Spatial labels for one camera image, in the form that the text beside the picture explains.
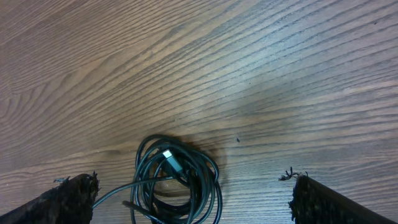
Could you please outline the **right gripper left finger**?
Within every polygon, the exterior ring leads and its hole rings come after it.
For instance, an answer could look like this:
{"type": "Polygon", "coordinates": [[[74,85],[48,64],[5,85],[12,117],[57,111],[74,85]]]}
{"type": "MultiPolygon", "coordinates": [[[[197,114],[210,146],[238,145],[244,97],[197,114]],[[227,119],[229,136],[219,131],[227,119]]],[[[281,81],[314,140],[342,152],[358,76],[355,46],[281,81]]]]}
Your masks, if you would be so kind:
{"type": "Polygon", "coordinates": [[[1,224],[89,224],[98,191],[95,172],[67,178],[59,186],[1,215],[1,224]]]}

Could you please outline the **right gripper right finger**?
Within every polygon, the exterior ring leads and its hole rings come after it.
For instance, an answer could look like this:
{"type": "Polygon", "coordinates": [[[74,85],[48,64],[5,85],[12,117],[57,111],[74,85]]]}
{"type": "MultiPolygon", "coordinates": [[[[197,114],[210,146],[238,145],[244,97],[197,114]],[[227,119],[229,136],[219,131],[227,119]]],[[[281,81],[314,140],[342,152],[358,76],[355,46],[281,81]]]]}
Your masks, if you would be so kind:
{"type": "Polygon", "coordinates": [[[306,175],[297,177],[292,195],[295,224],[395,224],[306,175]]]}

